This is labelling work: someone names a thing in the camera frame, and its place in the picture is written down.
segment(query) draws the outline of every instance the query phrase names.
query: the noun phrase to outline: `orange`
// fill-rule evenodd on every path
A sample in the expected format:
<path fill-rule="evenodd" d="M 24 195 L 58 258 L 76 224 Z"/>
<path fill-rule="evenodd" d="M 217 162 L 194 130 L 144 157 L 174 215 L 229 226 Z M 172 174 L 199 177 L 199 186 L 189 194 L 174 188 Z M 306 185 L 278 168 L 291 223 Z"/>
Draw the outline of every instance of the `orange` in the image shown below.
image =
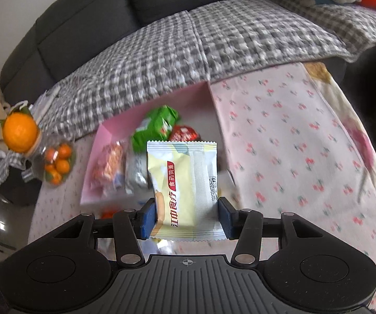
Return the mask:
<path fill-rule="evenodd" d="M 46 150 L 46 153 L 44 154 L 44 158 L 46 159 L 46 162 L 52 163 L 53 161 L 56 160 L 57 155 L 58 155 L 57 151 L 51 147 Z"/>
<path fill-rule="evenodd" d="M 55 162 L 56 170 L 60 172 L 62 175 L 69 173 L 70 165 L 66 159 L 58 159 Z"/>
<path fill-rule="evenodd" d="M 55 168 L 54 164 L 46 164 L 44 166 L 44 170 L 46 170 L 47 172 L 51 172 L 51 171 L 55 171 L 56 168 Z"/>
<path fill-rule="evenodd" d="M 50 183 L 54 185 L 59 185 L 62 181 L 62 175 L 58 173 L 56 170 L 50 171 L 50 174 L 52 175 Z"/>
<path fill-rule="evenodd" d="M 59 146 L 58 153 L 58 157 L 61 159 L 69 158 L 72 154 L 72 148 L 68 144 L 63 143 Z"/>
<path fill-rule="evenodd" d="M 14 112 L 5 119 L 2 137 L 10 150 L 22 154 L 32 148 L 38 132 L 38 126 L 32 116 Z"/>

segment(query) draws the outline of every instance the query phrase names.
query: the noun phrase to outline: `green snack package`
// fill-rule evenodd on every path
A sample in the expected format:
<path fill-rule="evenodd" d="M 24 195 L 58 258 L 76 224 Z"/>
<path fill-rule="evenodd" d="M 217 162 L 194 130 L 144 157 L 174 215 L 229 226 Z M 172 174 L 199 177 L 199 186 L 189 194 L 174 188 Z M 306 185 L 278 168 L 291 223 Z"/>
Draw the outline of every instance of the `green snack package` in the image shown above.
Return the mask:
<path fill-rule="evenodd" d="M 149 111 L 132 136 L 134 152 L 146 152 L 148 141 L 165 141 L 179 114 L 169 106 L 161 106 Z"/>

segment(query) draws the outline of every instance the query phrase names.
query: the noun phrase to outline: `sofa backrest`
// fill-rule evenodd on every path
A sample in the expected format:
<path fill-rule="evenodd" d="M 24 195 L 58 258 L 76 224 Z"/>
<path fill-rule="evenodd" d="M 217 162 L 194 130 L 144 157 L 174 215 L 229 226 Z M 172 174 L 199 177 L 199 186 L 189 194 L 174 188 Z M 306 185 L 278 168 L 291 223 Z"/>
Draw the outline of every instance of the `sofa backrest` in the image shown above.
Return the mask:
<path fill-rule="evenodd" d="M 105 48 L 165 16 L 220 0 L 57 0 L 5 62 L 1 90 L 34 102 Z"/>

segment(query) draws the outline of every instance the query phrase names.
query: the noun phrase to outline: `pink box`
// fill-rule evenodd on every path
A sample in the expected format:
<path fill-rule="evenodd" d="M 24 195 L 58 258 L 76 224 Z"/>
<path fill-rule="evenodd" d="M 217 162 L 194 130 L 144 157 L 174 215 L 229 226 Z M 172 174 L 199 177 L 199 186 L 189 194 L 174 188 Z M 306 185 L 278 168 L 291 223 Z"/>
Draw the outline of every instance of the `pink box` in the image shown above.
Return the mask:
<path fill-rule="evenodd" d="M 178 124 L 191 126 L 200 134 L 201 140 L 215 141 L 218 156 L 221 157 L 220 168 L 226 168 L 223 138 L 209 84 L 208 82 L 197 83 L 135 106 L 104 121 L 99 126 L 83 182 L 82 211 L 99 213 L 103 210 L 140 209 L 150 197 L 153 197 L 153 190 L 128 195 L 124 188 L 117 190 L 115 195 L 106 197 L 100 188 L 90 190 L 90 175 L 105 145 L 130 137 L 147 112 L 163 105 L 177 110 L 180 115 Z"/>

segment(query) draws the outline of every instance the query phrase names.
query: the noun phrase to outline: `ridged surface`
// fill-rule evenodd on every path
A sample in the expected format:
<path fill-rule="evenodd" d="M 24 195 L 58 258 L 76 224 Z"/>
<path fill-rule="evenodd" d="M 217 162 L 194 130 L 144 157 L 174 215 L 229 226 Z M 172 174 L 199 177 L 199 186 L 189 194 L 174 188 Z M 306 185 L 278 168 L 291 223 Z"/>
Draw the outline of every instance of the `ridged surface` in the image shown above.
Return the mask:
<path fill-rule="evenodd" d="M 275 298 L 251 270 L 222 256 L 152 256 L 139 269 L 121 271 L 93 303 L 71 314 L 299 314 Z M 368 309 L 354 314 L 370 314 Z"/>

